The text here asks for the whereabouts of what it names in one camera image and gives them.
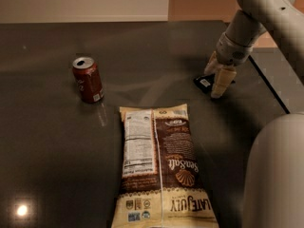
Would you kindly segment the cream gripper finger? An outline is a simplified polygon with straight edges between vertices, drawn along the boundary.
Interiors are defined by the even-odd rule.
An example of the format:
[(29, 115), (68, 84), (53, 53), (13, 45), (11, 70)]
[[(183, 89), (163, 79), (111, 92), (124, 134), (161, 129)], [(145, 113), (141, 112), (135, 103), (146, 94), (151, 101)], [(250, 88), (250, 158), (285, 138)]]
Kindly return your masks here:
[(213, 99), (220, 98), (234, 81), (236, 75), (237, 71), (233, 66), (224, 66), (219, 69), (215, 74), (211, 97)]
[(205, 75), (215, 74), (219, 69), (223, 67), (223, 64), (220, 64), (217, 59), (217, 53), (214, 51), (204, 69)]

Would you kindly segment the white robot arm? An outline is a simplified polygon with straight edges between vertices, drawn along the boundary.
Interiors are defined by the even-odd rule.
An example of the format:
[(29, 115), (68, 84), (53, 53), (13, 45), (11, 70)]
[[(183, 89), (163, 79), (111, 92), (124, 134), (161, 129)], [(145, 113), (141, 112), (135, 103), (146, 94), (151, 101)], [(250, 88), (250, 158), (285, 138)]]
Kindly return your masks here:
[(242, 228), (304, 228), (304, 14), (295, 0), (237, 0), (204, 73), (219, 98), (253, 57), (287, 108), (258, 133), (248, 159)]

